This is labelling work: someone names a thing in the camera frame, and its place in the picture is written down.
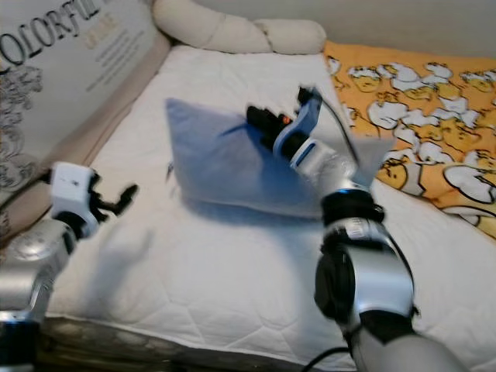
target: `bed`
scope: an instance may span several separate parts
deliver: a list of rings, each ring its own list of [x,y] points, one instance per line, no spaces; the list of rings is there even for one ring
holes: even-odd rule
[[[82,242],[57,281],[44,324],[50,355],[110,370],[170,360],[231,370],[299,370],[344,344],[313,301],[319,221],[181,197],[164,101],[291,112],[300,84],[338,104],[321,55],[172,49],[92,166],[103,195],[136,182],[132,208]],[[496,370],[496,247],[462,219],[379,181],[373,192],[404,250],[422,315],[473,372]],[[348,356],[319,364],[354,370]]]

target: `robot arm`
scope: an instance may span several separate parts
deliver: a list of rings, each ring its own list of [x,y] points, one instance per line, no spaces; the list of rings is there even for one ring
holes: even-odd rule
[[[90,168],[55,164],[51,172],[52,219],[38,222],[7,247],[0,265],[0,372],[33,370],[36,340],[53,283],[66,267],[77,241],[93,236],[108,216],[120,215],[137,186],[118,203],[106,203],[93,191],[99,176]]]
[[[445,346],[413,330],[412,271],[382,224],[384,210],[363,182],[372,181],[364,177],[370,169],[360,169],[339,116],[315,89],[301,89],[298,100],[302,107],[294,121],[254,107],[247,117],[263,133],[263,145],[285,158],[321,198],[325,235],[315,275],[317,306],[336,320],[359,372],[467,372]],[[340,126],[346,154],[319,140],[322,125],[329,125],[321,122],[322,106]]]

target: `orange cartoon blanket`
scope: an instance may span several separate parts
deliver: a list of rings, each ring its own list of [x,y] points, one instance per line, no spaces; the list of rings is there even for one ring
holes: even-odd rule
[[[352,131],[394,136],[378,178],[496,238],[496,60],[328,42]]]

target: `white bedsheet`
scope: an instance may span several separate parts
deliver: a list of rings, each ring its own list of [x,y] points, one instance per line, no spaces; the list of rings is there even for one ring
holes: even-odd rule
[[[298,86],[315,83],[337,102],[321,56],[174,48],[94,163],[105,197],[129,182],[141,192],[122,218],[80,244],[57,281],[49,317],[295,363],[343,344],[312,298],[319,222],[184,201],[174,178],[166,181],[166,98],[290,112]],[[495,371],[494,242],[383,184],[374,192],[415,275],[417,329],[441,339],[474,371]],[[339,358],[322,367],[353,364]]]

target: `cream bolster pillow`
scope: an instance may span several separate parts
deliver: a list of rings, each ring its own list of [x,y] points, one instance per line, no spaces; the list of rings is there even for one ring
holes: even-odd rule
[[[167,35],[193,47],[229,53],[316,54],[326,32],[317,23],[248,19],[216,12],[192,0],[156,0],[153,16]]]
[[[304,19],[258,19],[254,22],[267,36],[272,50],[280,54],[317,54],[326,44],[326,31]]]
[[[270,53],[264,33],[247,19],[216,12],[191,0],[156,0],[158,27],[193,47],[229,53]]]

